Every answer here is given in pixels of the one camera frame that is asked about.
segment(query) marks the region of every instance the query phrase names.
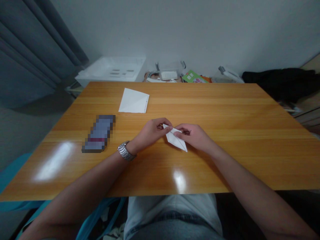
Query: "green book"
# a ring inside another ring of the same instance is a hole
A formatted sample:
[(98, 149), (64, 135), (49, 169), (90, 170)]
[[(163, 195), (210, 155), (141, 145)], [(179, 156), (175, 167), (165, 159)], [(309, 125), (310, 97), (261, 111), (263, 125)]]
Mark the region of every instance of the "green book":
[(186, 75), (182, 77), (186, 82), (195, 82), (195, 83), (207, 83), (202, 77), (196, 74), (194, 71), (190, 70)]

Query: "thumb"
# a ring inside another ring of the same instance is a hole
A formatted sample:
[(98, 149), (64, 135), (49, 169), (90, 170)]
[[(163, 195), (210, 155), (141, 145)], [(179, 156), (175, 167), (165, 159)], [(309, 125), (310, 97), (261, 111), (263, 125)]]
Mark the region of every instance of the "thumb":
[(175, 135), (177, 138), (182, 139), (183, 141), (188, 141), (188, 137), (187, 135), (180, 133), (180, 132), (175, 132), (173, 135)]
[(166, 135), (168, 132), (170, 132), (172, 129), (173, 129), (173, 127), (168, 126), (168, 127), (164, 128), (164, 129), (162, 129), (162, 130), (159, 132), (159, 134), (160, 134), (161, 137), (162, 137), (162, 136)]

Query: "gray curtain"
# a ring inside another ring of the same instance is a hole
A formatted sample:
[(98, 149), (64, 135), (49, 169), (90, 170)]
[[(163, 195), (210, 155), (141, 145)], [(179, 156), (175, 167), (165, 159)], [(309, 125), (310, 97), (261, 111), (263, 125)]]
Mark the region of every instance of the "gray curtain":
[(52, 94), (88, 58), (49, 0), (0, 0), (0, 106)]

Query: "hand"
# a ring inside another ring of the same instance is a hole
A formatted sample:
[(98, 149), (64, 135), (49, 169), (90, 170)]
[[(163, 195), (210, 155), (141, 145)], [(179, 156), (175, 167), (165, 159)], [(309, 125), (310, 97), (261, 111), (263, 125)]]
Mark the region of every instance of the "hand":
[(196, 149), (211, 154), (213, 148), (220, 148), (199, 125), (183, 123), (175, 128), (182, 133), (175, 132), (174, 135)]
[[(169, 127), (164, 129), (161, 125), (163, 123)], [(129, 153), (136, 155), (141, 150), (154, 144), (159, 138), (170, 132), (172, 128), (171, 122), (166, 118), (151, 119), (144, 125), (139, 134), (126, 145), (126, 148)]]

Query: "forearm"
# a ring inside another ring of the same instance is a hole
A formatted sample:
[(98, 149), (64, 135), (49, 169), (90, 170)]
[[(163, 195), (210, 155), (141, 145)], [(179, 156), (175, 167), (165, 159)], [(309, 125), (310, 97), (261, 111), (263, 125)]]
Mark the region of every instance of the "forearm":
[(313, 230), (278, 194), (223, 149), (215, 145), (209, 154), (242, 206), (266, 237), (284, 235), (317, 239)]
[(106, 196), (127, 164), (119, 152), (115, 152), (65, 188), (41, 213), (38, 221), (81, 224)]
[[(132, 143), (128, 151), (136, 154)], [(117, 151), (66, 187), (27, 228), (21, 239), (74, 239), (83, 221), (122, 173), (128, 162)]]

